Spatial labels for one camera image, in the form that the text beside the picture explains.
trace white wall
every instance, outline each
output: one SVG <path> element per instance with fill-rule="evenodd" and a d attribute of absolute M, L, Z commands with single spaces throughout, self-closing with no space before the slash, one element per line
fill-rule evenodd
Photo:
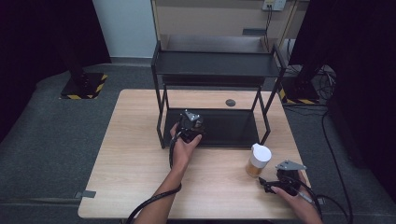
<path fill-rule="evenodd" d="M 156 44 L 149 0 L 93 0 L 110 57 L 151 58 Z"/>

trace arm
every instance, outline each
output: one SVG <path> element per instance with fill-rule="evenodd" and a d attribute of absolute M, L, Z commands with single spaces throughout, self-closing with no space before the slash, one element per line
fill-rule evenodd
<path fill-rule="evenodd" d="M 299 171 L 300 180 L 306 183 L 305 177 Z M 285 190 L 271 187 L 271 189 L 283 200 L 285 200 L 290 207 L 293 209 L 296 216 L 305 224 L 323 224 L 322 220 L 319 217 L 317 210 L 314 205 L 307 202 L 300 195 L 291 196 Z M 300 187 L 300 192 L 305 195 L 309 195 L 304 187 Z"/>
<path fill-rule="evenodd" d="M 171 130 L 172 136 L 175 136 L 176 127 L 177 125 L 175 124 Z M 202 136 L 198 135 L 188 144 L 183 142 L 182 139 L 176 141 L 173 155 L 173 167 L 163 183 L 155 191 L 154 195 L 176 189 L 180 185 L 181 179 L 191 160 L 192 152 L 201 141 L 201 138 Z M 176 194 L 173 194 L 149 204 L 142 209 L 134 223 L 166 223 L 175 196 Z"/>

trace white lid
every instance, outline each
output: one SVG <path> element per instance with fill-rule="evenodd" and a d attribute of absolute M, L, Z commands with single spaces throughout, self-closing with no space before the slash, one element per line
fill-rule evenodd
<path fill-rule="evenodd" d="M 268 147 L 256 143 L 251 147 L 251 150 L 253 152 L 250 161 L 257 168 L 264 168 L 268 161 L 271 160 L 272 153 Z"/>

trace cup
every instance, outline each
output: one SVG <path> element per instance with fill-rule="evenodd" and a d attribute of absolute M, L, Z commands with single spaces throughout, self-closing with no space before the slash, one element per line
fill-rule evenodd
<path fill-rule="evenodd" d="M 257 177 L 262 173 L 262 169 L 271 160 L 272 153 L 268 147 L 254 144 L 251 147 L 251 156 L 247 162 L 247 173 L 253 177 Z"/>

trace black metal shelf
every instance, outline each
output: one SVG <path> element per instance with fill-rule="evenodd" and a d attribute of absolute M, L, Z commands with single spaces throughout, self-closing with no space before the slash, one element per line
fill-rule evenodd
<path fill-rule="evenodd" d="M 161 43 L 158 42 L 151 62 L 151 71 L 160 110 L 157 131 L 163 148 L 169 146 L 171 138 L 169 132 L 161 130 L 165 106 L 165 130 L 172 128 L 184 109 L 189 109 L 205 118 L 205 129 L 208 133 L 201 141 L 200 147 L 249 148 L 260 141 L 253 114 L 258 101 L 266 128 L 261 144 L 271 132 L 266 114 L 286 71 L 286 65 L 277 46 L 274 46 L 270 53 L 197 52 L 162 50 Z M 162 76 L 163 97 L 160 94 L 158 76 Z M 277 79 L 265 104 L 261 91 L 267 77 Z M 257 89 L 257 94 L 253 106 L 249 109 L 170 108 L 167 86 L 249 87 Z"/>

